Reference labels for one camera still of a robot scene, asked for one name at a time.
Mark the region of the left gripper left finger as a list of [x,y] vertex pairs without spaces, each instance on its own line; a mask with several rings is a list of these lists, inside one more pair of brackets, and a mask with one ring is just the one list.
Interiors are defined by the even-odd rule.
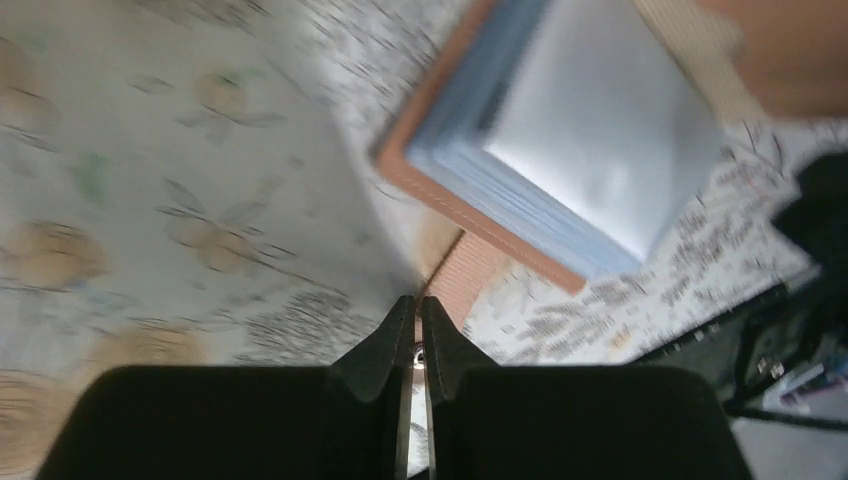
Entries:
[[402,479],[416,302],[325,366],[126,366],[83,393],[41,479]]

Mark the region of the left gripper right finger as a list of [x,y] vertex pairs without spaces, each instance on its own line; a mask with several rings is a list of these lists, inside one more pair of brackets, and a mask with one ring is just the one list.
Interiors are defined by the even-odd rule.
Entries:
[[748,479],[710,386],[664,366],[501,366],[421,303],[433,479]]

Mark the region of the pink leather card holder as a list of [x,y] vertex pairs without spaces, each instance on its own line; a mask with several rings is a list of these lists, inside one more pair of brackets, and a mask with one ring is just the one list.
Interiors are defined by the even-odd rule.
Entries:
[[455,225],[419,301],[462,328],[508,260],[577,292],[654,256],[725,123],[847,117],[843,1],[477,1],[377,152]]

